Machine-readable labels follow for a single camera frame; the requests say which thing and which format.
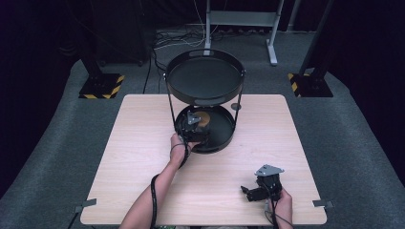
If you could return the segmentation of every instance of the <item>black stand base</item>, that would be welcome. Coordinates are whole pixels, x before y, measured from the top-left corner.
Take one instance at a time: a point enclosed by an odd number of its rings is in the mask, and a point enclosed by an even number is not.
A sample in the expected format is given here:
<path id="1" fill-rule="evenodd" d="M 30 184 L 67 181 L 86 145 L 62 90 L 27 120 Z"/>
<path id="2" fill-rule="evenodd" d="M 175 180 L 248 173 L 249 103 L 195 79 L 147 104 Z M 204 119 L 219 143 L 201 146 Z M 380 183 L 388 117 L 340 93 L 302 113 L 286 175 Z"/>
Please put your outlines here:
<path id="1" fill-rule="evenodd" d="M 119 91 L 123 75 L 103 73 L 100 78 L 89 77 L 80 90 L 79 98 L 114 98 Z"/>
<path id="2" fill-rule="evenodd" d="M 288 78 L 297 97 L 333 97 L 324 78 L 311 77 L 310 74 L 301 77 L 297 73 L 289 73 Z"/>

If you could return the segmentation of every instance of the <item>wooden table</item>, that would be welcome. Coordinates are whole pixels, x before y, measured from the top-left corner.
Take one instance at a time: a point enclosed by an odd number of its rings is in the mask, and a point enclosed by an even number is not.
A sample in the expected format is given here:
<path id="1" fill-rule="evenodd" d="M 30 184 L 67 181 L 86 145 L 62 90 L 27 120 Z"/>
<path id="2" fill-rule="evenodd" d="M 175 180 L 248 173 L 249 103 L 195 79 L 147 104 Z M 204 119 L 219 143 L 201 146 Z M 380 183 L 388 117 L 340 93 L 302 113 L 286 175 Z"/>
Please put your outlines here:
<path id="1" fill-rule="evenodd" d="M 178 114 L 187 106 L 173 95 Z M 223 104 L 230 108 L 236 98 Z M 223 150 L 193 153 L 176 174 L 157 225 L 270 225 L 264 201 L 249 202 L 241 191 L 257 188 L 254 173 L 264 164 L 284 169 L 283 186 L 293 196 L 295 225 L 323 224 L 325 210 L 281 95 L 243 94 L 236 130 Z M 120 224 L 135 199 L 169 160 L 174 133 L 167 94 L 126 95 L 98 167 L 81 222 Z"/>

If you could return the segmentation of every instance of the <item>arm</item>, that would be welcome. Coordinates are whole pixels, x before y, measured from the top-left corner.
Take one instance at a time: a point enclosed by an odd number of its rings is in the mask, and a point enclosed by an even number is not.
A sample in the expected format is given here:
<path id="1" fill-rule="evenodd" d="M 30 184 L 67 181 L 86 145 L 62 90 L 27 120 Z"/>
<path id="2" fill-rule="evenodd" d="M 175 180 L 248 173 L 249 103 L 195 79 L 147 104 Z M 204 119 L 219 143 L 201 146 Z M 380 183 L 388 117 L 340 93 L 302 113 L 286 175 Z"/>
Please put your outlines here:
<path id="1" fill-rule="evenodd" d="M 181 144 L 178 135 L 173 134 L 170 140 L 172 145 L 170 160 L 155 181 L 158 210 L 163 205 L 164 198 L 166 197 L 173 178 L 178 171 L 182 160 L 184 159 L 184 145 Z M 190 150 L 194 147 L 195 143 L 190 142 L 188 145 L 190 146 Z M 119 228 L 150 228 L 152 214 L 152 194 L 151 187 L 149 185 L 129 209 Z"/>
<path id="2" fill-rule="evenodd" d="M 280 229 L 292 228 L 292 196 L 282 189 L 276 207 L 276 220 Z"/>

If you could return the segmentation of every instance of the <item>forearm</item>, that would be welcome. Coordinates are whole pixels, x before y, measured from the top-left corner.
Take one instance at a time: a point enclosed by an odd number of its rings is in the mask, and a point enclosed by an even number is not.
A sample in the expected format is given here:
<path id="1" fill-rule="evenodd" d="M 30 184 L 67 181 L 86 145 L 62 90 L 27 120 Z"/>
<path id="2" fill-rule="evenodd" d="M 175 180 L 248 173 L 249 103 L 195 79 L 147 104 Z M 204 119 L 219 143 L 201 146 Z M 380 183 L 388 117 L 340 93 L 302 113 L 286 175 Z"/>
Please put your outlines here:
<path id="1" fill-rule="evenodd" d="M 169 162 L 155 181 L 158 210 L 170 188 L 179 168 L 178 164 Z M 119 228 L 150 228 L 153 215 L 152 194 L 150 185 L 142 192 L 128 211 Z"/>

